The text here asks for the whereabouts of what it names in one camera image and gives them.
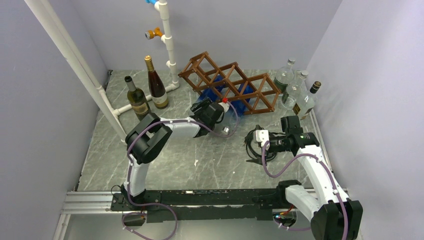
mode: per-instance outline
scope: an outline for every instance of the wooden wine rack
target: wooden wine rack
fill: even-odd
[[[210,71],[204,71],[200,64],[203,60],[207,60],[209,64],[213,67]],[[241,79],[237,81],[229,80],[231,73],[236,71]],[[200,80],[197,84],[194,84],[193,81],[189,79],[191,74],[195,73]],[[218,75],[222,77],[222,80],[216,81]],[[188,64],[184,67],[184,69],[178,74],[180,78],[183,78],[192,88],[193,91],[197,92],[199,95],[202,94],[202,91],[205,89],[211,89],[221,100],[224,98],[228,98],[228,101],[237,101],[241,100],[241,102],[246,106],[246,111],[244,115],[251,114],[261,114],[261,113],[269,113],[275,110],[274,106],[277,102],[278,96],[281,93],[277,86],[273,83],[268,73],[259,74],[256,76],[247,77],[245,73],[239,68],[237,62],[232,62],[230,64],[218,67],[217,64],[209,57],[207,51],[202,52],[199,55],[196,55],[190,58]],[[252,82],[261,80],[260,85],[256,88]],[[268,83],[272,90],[262,91],[264,84]],[[241,85],[242,88],[239,91],[236,86]],[[217,86],[225,86],[227,88],[224,94],[221,94],[220,91],[217,90]],[[246,87],[249,86],[253,92],[244,94]],[[265,97],[267,95],[275,95],[272,103],[268,101]],[[256,101],[253,105],[250,105],[246,99],[256,98]],[[258,103],[262,101],[267,108],[256,109]]]

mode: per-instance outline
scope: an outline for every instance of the red wire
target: red wire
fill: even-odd
[[[290,213],[290,211],[294,208],[295,206],[292,204],[291,206],[290,206],[290,208],[287,210],[287,211],[285,211],[285,212],[283,212],[283,213],[281,213],[281,215],[287,215],[288,213]]]

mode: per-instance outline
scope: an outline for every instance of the bottle label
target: bottle label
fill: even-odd
[[[153,101],[154,105],[155,105],[157,108],[163,108],[163,107],[165,107],[166,105],[168,105],[168,95],[167,95],[167,93],[166,93],[166,92],[165,92],[165,94],[164,94],[164,95],[162,95],[162,96],[160,96],[160,97],[154,97],[154,96],[152,96],[152,97],[151,97],[151,100]]]
[[[301,108],[299,107],[298,103],[296,102],[296,104],[293,107],[293,112],[294,114],[298,115],[301,111]]]
[[[277,80],[277,78],[274,78],[274,84],[275,86],[280,90],[280,92],[284,93],[286,91],[286,88],[288,84],[281,83]]]
[[[134,110],[135,114],[144,116],[149,111],[149,106],[146,102],[143,103],[130,103],[132,109]]]
[[[287,102],[287,99],[289,98],[289,93],[285,90],[283,93],[282,93],[282,97],[281,97],[281,101],[282,101],[282,103],[283,104],[286,104],[286,102]]]
[[[308,116],[308,113],[310,112],[312,110],[312,108],[309,108],[306,112],[305,112],[305,115],[300,119],[300,120],[303,120],[303,119],[305,119],[307,116]]]

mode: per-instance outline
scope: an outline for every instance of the wine bottle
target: wine bottle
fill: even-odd
[[[131,76],[126,76],[124,80],[128,86],[126,97],[128,98],[129,104],[131,104],[132,110],[134,110],[138,120],[141,121],[148,113],[152,112],[149,104],[147,103],[146,95],[143,90],[136,87]]]
[[[279,68],[275,74],[274,84],[282,93],[286,90],[287,85],[295,78],[295,72],[292,69],[295,62],[296,59],[290,57],[287,61],[287,65]]]
[[[308,77],[308,74],[308,71],[302,70],[298,78],[286,87],[281,97],[283,107],[292,109],[295,106],[296,99],[302,93],[302,84]]]
[[[320,87],[321,82],[316,81],[313,83],[309,92],[302,92],[296,99],[293,112],[299,117],[300,120],[305,119],[315,104],[317,104],[318,99],[315,93],[318,91],[318,89],[320,89]]]
[[[152,58],[147,55],[144,58],[147,66],[148,89],[150,90],[151,100],[158,109],[164,109],[168,106],[168,95],[161,78],[153,67]]]

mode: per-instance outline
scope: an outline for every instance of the black rail base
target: black rail base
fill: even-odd
[[[275,188],[227,190],[147,190],[145,203],[170,206],[178,220],[253,219],[270,221],[272,209],[289,208],[281,202]],[[121,193],[113,194],[111,211],[147,210],[147,223],[161,223],[174,219],[172,213],[159,206],[133,206]]]

